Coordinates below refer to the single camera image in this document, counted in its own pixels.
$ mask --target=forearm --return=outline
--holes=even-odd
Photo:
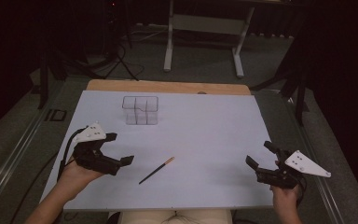
[[[28,217],[25,223],[53,223],[65,204],[74,199],[86,186],[87,183],[85,182],[74,184],[74,182],[68,183],[67,181],[60,179],[46,198],[42,200],[33,213]]]
[[[25,221],[26,224],[51,224],[60,214],[63,206],[68,202],[60,195],[60,191],[54,188],[48,196],[36,207],[33,213]]]
[[[301,224],[301,219],[297,211],[290,211],[284,214],[278,214],[279,220],[282,224]]]

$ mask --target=black curtain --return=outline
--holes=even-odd
[[[358,181],[358,1],[316,3],[277,76],[293,69],[308,71],[308,86]]]
[[[36,1],[0,1],[0,118],[32,88],[38,66]]]

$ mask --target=white paper sheet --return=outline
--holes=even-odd
[[[126,125],[124,96],[157,96],[158,125]],[[55,184],[70,135],[99,121],[117,140],[105,143],[105,156],[134,155],[116,176],[105,175],[65,209],[125,211],[143,209],[243,208],[271,206],[269,186],[256,182],[247,155],[260,167],[276,169],[276,156],[263,145],[269,134],[253,96],[84,91],[55,161],[43,197]],[[138,183],[168,158],[166,165]]]

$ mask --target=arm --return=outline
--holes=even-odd
[[[102,175],[78,166],[75,161],[72,161],[65,166],[60,180],[25,223],[53,223],[67,202],[73,200],[89,182]]]
[[[274,210],[282,224],[301,224],[298,216],[296,200],[298,186],[293,189],[281,189],[271,186]]]

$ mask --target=pencil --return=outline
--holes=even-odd
[[[147,177],[145,177],[143,180],[141,180],[141,182],[139,182],[139,184],[144,183],[144,181],[146,181],[147,178],[149,178],[150,176],[152,176],[153,174],[155,174],[157,171],[159,171],[162,167],[164,167],[166,164],[170,163],[171,161],[173,161],[173,159],[175,159],[175,157],[171,157],[169,160],[165,161],[164,163],[162,163],[156,170],[154,170],[150,175],[148,175]]]

